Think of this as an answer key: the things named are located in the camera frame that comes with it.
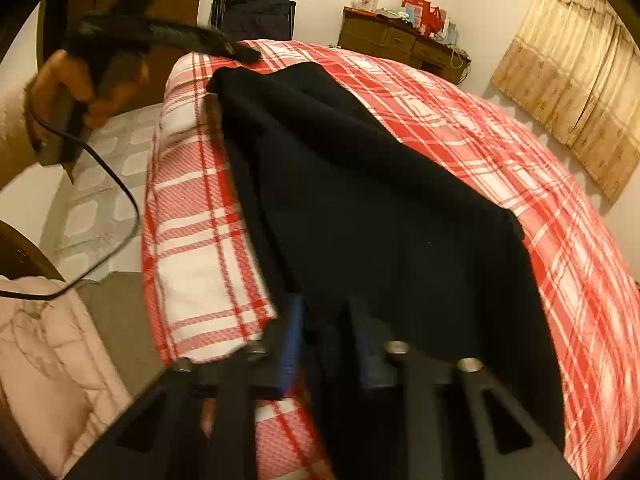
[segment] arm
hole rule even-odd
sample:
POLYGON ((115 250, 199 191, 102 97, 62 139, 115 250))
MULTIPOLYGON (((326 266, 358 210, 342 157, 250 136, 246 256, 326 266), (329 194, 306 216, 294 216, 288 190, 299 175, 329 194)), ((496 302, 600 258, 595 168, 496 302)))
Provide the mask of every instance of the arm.
POLYGON ((7 95, 0 105, 0 189, 36 162, 24 119, 24 91, 7 95))
POLYGON ((49 120, 58 92, 66 87, 77 101, 89 103, 84 124, 89 128, 100 128, 147 81, 148 68, 141 62, 140 70, 130 79, 118 83, 107 96, 98 99, 94 95, 88 66, 64 50, 55 52, 26 90, 12 92, 0 104, 0 189, 37 161, 34 146, 49 136, 26 111, 27 96, 32 99, 37 114, 49 120))

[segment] desk drawer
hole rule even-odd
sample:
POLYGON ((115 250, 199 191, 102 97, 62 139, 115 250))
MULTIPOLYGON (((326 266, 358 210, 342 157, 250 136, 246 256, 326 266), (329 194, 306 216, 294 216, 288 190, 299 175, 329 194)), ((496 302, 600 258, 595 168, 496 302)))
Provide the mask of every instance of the desk drawer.
POLYGON ((414 46, 415 38, 408 32, 403 32, 393 27, 389 27, 386 31, 385 42, 383 46, 386 48, 392 48, 399 52, 408 54, 411 52, 411 47, 414 46))
POLYGON ((379 46, 373 51, 373 55, 376 57, 383 57, 384 59, 391 59, 393 61, 399 61, 400 63, 409 64, 411 56, 406 52, 401 52, 396 48, 389 48, 386 46, 379 46))
POLYGON ((450 55, 444 53, 436 46, 416 41, 411 52, 412 56, 419 57, 430 63, 444 65, 449 63, 450 55))
POLYGON ((367 56, 373 56, 374 51, 379 48, 379 46, 377 46, 375 43, 363 40, 362 38, 357 38, 356 36, 352 36, 351 34, 347 34, 345 32, 342 32, 340 34, 338 46, 347 50, 353 50, 354 52, 366 54, 367 56))
POLYGON ((345 18, 342 33, 349 34, 369 43, 380 44, 385 37, 387 26, 384 23, 359 20, 357 18, 345 18))

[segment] red bag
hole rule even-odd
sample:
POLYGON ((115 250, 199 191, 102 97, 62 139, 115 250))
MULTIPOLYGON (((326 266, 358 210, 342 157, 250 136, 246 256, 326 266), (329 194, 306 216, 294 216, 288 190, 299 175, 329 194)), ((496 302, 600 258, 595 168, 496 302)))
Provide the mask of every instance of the red bag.
POLYGON ((431 3, 426 0, 402 0, 402 6, 411 6, 414 8, 415 28, 420 28, 420 25, 424 22, 425 17, 431 10, 431 3))
POLYGON ((444 28, 440 7, 431 7, 429 12, 422 15, 422 21, 427 24, 431 32, 440 32, 444 28))

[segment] hand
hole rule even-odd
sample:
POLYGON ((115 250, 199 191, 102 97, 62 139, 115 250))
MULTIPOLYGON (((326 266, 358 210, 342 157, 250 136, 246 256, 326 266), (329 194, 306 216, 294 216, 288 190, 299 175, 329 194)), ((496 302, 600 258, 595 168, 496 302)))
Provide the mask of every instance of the hand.
POLYGON ((202 413, 200 414, 200 429, 207 438, 211 438, 213 424, 216 420, 216 399, 204 399, 202 413))
MULTIPOLYGON (((64 85, 74 99, 88 103, 87 113, 82 118, 84 124, 89 128, 100 128, 109 117, 122 110, 127 100, 132 98, 148 79, 148 67, 140 60, 140 70, 133 73, 128 80, 114 85, 106 97, 97 98, 87 64, 65 50, 57 50, 36 75, 27 98, 31 99, 35 112, 45 121, 50 121, 60 85, 64 85)), ((26 118, 30 136, 37 141, 46 140, 47 131, 33 121, 28 112, 26 118)))

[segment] metal bolt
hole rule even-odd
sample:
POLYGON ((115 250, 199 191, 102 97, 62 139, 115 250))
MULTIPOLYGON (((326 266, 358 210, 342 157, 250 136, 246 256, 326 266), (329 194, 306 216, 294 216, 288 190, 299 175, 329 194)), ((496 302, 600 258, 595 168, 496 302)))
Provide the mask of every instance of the metal bolt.
POLYGON ((267 353, 267 347, 260 341, 249 341, 246 348, 251 361, 262 359, 267 353))
POLYGON ((475 357, 465 357, 464 359, 460 359, 458 361, 458 369, 467 372, 477 372, 478 370, 482 370, 482 361, 480 359, 476 359, 475 357))
POLYGON ((174 362, 172 369, 176 372, 191 372, 193 370, 193 362, 188 357, 180 357, 174 362))
POLYGON ((409 343, 405 343, 404 341, 387 341, 385 343, 385 350, 388 354, 404 355, 409 351, 409 343))

